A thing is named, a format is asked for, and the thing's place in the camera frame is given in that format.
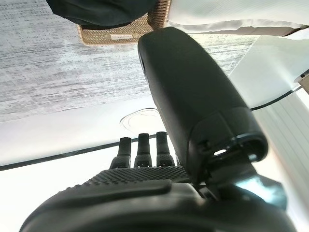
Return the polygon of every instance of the white wall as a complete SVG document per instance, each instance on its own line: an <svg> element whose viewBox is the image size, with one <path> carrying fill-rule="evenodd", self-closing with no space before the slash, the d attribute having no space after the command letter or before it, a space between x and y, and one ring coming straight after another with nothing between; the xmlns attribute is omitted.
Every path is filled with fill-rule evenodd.
<svg viewBox="0 0 309 232"><path fill-rule="evenodd" d="M309 69L309 40L261 36L230 75L250 108L288 92Z"/></svg>
<svg viewBox="0 0 309 232"><path fill-rule="evenodd" d="M138 137L120 127L135 111L155 108L151 97L0 123L0 165L38 159Z"/></svg>

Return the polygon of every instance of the white panel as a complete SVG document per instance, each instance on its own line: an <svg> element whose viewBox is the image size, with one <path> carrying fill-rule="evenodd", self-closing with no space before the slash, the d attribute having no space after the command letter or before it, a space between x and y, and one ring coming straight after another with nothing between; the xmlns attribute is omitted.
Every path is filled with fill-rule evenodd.
<svg viewBox="0 0 309 232"><path fill-rule="evenodd" d="M308 64L309 40L260 36L229 78L253 108L298 86L294 80Z"/></svg>
<svg viewBox="0 0 309 232"><path fill-rule="evenodd" d="M309 209L309 110L293 93L254 112Z"/></svg>

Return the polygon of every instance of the white cloth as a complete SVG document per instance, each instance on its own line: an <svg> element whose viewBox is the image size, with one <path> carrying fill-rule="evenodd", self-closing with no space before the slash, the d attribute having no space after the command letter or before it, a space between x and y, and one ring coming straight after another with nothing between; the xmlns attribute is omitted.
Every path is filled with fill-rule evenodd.
<svg viewBox="0 0 309 232"><path fill-rule="evenodd" d="M308 0L172 0L168 25L189 33L309 25Z"/></svg>

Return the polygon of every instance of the robotic hand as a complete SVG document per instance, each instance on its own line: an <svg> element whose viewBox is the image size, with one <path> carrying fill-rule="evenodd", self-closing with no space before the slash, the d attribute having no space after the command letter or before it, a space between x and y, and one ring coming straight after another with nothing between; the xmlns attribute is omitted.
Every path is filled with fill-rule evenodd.
<svg viewBox="0 0 309 232"><path fill-rule="evenodd" d="M147 134L134 168L131 139L122 138L109 170L45 201L20 231L295 232L281 184L251 164L267 155L267 140L210 55L174 28L142 36L138 50L177 166L166 133L157 134L157 167ZM270 197L246 190L252 182Z"/></svg>

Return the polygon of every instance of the dark green fabric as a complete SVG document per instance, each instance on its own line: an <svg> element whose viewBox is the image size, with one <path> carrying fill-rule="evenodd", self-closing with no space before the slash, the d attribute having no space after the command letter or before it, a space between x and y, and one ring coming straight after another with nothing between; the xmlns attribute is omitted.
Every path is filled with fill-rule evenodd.
<svg viewBox="0 0 309 232"><path fill-rule="evenodd" d="M79 25L101 29L127 25L151 10L158 0L46 0L53 13Z"/></svg>

